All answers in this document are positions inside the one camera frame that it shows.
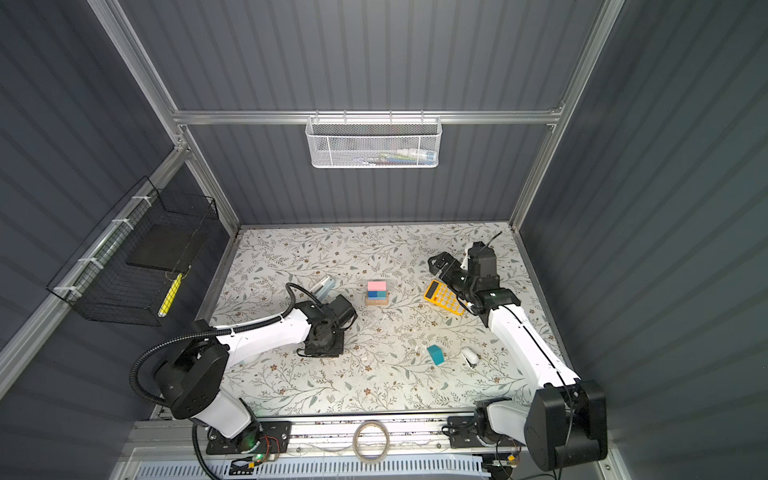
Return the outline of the pink block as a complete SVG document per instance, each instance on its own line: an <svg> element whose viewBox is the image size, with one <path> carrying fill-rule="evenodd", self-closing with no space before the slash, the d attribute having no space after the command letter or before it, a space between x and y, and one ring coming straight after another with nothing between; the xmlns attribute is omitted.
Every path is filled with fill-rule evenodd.
<svg viewBox="0 0 768 480"><path fill-rule="evenodd" d="M367 283L367 290L368 291L386 291L387 282L386 281L369 281Z"/></svg>

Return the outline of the teal green block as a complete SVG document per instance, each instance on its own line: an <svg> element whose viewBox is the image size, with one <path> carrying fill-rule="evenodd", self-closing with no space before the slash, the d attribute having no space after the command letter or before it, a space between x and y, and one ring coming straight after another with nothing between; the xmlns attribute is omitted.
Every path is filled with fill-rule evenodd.
<svg viewBox="0 0 768 480"><path fill-rule="evenodd" d="M427 352L436 366L439 366L445 362L445 356L440 347L437 345L431 345L427 347Z"/></svg>

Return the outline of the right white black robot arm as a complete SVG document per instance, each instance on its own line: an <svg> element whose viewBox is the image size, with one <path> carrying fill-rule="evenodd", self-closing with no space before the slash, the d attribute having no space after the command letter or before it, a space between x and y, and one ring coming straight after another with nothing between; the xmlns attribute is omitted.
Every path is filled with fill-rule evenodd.
<svg viewBox="0 0 768 480"><path fill-rule="evenodd" d="M503 398L478 402L472 423L448 425L455 447L514 440L537 467L560 470L597 462L608 454L606 395L595 381L580 378L546 344L519 298L500 284L493 248L476 241L462 259L441 252L427 261L459 305L478 317L512 355L533 389L524 407Z"/></svg>

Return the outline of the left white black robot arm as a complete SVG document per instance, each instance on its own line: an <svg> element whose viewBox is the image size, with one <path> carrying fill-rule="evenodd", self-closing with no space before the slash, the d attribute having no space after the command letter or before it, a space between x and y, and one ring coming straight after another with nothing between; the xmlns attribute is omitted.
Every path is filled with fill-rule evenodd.
<svg viewBox="0 0 768 480"><path fill-rule="evenodd" d="M206 426L217 440L229 444L231 452L264 457L277 450L277 439L265 432L244 400L222 386L225 373L266 352L293 345L301 356L338 357L345 332L356 319L353 305L338 295L329 303L315 298L293 302L271 318L227 328L201 321L196 331L204 336L165 347L153 379L174 418Z"/></svg>

